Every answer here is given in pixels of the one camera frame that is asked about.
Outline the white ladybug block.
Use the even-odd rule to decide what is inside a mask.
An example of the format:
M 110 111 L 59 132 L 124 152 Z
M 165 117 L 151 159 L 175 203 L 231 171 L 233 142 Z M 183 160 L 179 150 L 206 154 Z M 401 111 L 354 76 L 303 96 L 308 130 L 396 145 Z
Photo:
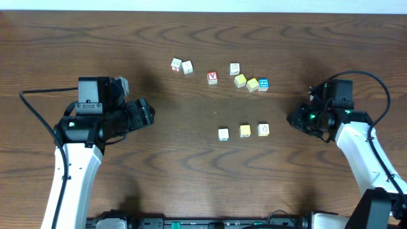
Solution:
M 260 123 L 258 125 L 258 135 L 260 137 L 268 136 L 270 134 L 270 127 L 267 123 Z

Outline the yellow block letter O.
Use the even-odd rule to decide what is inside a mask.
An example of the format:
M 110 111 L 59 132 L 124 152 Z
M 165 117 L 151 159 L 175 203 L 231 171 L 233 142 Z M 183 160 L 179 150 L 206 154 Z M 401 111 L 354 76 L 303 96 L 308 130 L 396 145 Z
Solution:
M 249 137 L 251 135 L 250 125 L 241 125 L 239 127 L 240 137 Z

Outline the white block green side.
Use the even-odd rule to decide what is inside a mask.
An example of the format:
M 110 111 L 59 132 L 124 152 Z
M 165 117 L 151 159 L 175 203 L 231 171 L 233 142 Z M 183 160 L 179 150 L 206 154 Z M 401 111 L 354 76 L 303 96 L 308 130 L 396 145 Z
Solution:
M 227 128 L 220 128 L 218 130 L 219 141 L 228 141 L 230 138 L 229 130 Z

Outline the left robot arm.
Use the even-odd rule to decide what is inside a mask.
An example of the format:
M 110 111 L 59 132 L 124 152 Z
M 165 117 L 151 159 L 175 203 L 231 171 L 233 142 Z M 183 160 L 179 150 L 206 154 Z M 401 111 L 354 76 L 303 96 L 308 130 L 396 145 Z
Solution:
M 125 101 L 128 93 L 121 76 L 79 78 L 78 100 L 54 127 L 55 173 L 42 228 L 84 228 L 106 146 L 153 124 L 154 108 L 144 98 Z

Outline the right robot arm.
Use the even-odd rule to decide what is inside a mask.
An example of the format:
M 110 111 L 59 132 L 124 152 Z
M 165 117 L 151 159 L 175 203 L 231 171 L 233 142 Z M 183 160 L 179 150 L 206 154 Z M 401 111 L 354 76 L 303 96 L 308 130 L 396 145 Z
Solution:
M 331 80 L 310 88 L 310 102 L 287 116 L 290 126 L 311 136 L 334 141 L 345 155 L 361 199 L 350 217 L 313 212 L 305 228 L 387 228 L 389 218 L 406 228 L 406 182 L 381 147 L 367 112 L 355 111 L 353 84 Z

